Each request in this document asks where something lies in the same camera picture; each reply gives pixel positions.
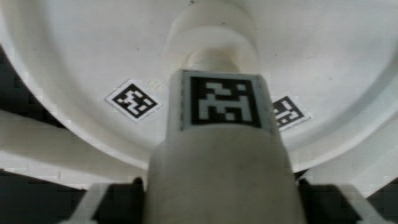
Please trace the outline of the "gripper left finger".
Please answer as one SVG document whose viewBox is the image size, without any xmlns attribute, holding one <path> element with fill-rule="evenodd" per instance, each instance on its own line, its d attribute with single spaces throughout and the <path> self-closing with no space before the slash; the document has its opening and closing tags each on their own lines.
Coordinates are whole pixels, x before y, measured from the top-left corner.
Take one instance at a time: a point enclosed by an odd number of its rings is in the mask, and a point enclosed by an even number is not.
<svg viewBox="0 0 398 224">
<path fill-rule="evenodd" d="M 144 197 L 140 177 L 126 184 L 94 184 L 59 224 L 142 224 Z"/>
</svg>

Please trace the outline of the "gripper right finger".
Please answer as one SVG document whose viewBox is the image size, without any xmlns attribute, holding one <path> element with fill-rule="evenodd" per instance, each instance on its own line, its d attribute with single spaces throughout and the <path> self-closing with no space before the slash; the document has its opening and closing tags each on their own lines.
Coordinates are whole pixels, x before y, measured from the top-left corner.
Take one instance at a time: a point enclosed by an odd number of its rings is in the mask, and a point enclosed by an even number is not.
<svg viewBox="0 0 398 224">
<path fill-rule="evenodd" d="M 298 180 L 298 194 L 307 224 L 377 224 L 380 215 L 361 211 L 336 185 Z"/>
</svg>

